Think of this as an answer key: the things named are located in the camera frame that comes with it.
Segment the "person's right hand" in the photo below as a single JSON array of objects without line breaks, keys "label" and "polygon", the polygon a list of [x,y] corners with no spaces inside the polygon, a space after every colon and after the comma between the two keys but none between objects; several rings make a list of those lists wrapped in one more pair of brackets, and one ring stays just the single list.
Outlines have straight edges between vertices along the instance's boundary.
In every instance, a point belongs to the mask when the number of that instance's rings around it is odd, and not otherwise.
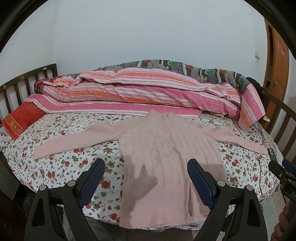
[{"label": "person's right hand", "polygon": [[279,215],[279,223],[274,227],[274,232],[271,235],[271,241],[278,241],[283,232],[287,229],[289,221],[287,219],[290,210],[290,203],[287,203]]}]

